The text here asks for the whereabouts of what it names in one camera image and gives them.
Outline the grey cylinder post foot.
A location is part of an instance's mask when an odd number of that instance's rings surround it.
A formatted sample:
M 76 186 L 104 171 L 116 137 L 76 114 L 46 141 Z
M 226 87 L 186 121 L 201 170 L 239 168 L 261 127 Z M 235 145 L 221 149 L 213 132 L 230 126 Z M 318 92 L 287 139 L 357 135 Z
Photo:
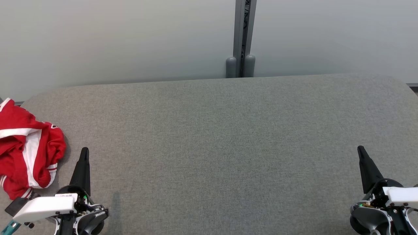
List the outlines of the grey cylinder post foot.
M 244 59 L 244 67 L 242 76 L 243 77 L 254 77 L 255 71 L 255 56 L 254 55 L 247 55 Z
M 236 77 L 236 58 L 235 57 L 229 57 L 226 59 L 225 62 L 226 65 L 226 71 L 225 76 L 226 78 L 235 78 Z

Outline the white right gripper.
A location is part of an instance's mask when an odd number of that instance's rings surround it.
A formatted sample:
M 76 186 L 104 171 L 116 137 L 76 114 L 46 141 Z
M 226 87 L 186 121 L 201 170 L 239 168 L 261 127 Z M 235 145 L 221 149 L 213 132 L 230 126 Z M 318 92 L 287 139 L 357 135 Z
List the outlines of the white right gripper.
M 379 171 L 378 167 L 369 156 L 364 146 L 357 147 L 359 155 L 359 167 L 362 180 L 362 188 L 364 194 L 367 194 L 373 186 L 383 180 L 384 177 Z M 418 187 L 383 187 L 385 196 L 388 196 L 388 201 L 385 203 L 389 206 L 405 206 L 413 209 L 418 209 Z

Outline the red and white garment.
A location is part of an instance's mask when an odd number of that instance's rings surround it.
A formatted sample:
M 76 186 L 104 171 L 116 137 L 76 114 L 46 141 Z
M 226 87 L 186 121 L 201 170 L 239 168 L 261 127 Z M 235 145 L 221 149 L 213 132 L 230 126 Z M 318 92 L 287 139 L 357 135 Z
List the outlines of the red and white garment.
M 38 121 L 10 98 L 0 103 L 0 187 L 11 200 L 51 186 L 66 149 L 57 125 Z

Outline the grey partition post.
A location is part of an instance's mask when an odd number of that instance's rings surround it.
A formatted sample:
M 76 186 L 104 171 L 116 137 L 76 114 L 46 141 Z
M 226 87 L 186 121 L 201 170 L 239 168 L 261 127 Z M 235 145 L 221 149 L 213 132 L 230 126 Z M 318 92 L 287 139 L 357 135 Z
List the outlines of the grey partition post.
M 236 78 L 243 77 L 244 59 L 251 55 L 257 0 L 235 0 L 233 57 Z

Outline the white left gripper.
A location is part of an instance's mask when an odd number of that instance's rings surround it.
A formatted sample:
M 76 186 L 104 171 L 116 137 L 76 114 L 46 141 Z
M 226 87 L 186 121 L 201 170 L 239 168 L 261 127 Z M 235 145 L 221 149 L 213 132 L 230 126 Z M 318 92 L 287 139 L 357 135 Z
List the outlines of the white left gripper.
M 75 165 L 70 185 L 82 188 L 88 196 L 91 196 L 90 186 L 90 163 L 89 149 L 83 147 L 78 162 Z M 23 200 L 23 206 L 13 216 L 13 220 L 18 223 L 35 222 L 56 216 L 58 214 L 75 214 L 75 203 L 79 198 L 76 193 L 56 194 L 55 196 L 40 196 L 32 200 L 28 198 L 18 198 Z

